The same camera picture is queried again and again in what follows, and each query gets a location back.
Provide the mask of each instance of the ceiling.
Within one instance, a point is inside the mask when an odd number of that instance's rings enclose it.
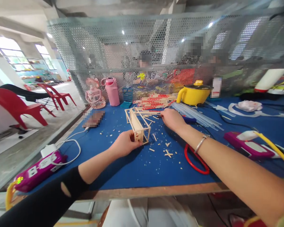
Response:
[[[46,21],[47,18],[44,13],[42,14],[34,14],[34,15],[13,15],[13,16],[5,16],[5,18],[9,20],[13,20],[17,23],[28,26],[37,31],[46,32]]]
[[[46,21],[48,10],[52,10],[51,0],[0,0],[0,18],[3,24],[11,22],[10,27],[23,26],[23,31],[31,31],[30,37],[47,32]],[[116,15],[158,15],[162,13],[202,12],[207,10],[220,10],[230,7],[231,10],[242,9],[257,3],[266,7],[271,1],[284,0],[175,0],[176,11],[172,5],[173,0],[52,0],[57,9],[65,16],[102,17]]]

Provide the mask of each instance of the stack of sticks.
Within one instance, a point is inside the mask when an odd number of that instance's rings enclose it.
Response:
[[[142,118],[151,121],[151,123],[155,123],[153,120],[154,119],[159,119],[159,118],[157,118],[157,116],[159,116],[161,114],[161,111],[154,111],[154,110],[141,110],[141,111],[138,111],[137,110],[137,115],[138,115],[138,113],[141,114]]]
[[[143,97],[134,101],[137,104],[136,110],[150,110],[165,108],[175,101],[176,97],[172,95],[151,94],[149,97]]]

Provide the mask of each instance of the silver bracelet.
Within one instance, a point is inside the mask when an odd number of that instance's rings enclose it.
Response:
[[[210,137],[210,135],[205,135],[203,136],[202,140],[200,141],[200,143],[198,144],[196,150],[195,150],[195,154],[198,153],[199,148],[201,147],[202,143],[204,142],[205,139],[207,139],[207,137]]]

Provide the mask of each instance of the yellow pot lid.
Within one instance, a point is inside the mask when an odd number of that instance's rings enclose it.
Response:
[[[191,89],[210,90],[210,86],[204,85],[203,80],[196,80],[195,83],[184,85],[184,87]]]

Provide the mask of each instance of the wooden table edge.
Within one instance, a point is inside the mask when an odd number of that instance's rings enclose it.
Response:
[[[177,185],[167,187],[110,189],[98,191],[86,191],[79,200],[112,200],[131,199],[141,197],[195,195],[204,193],[226,192],[230,189],[223,182]]]

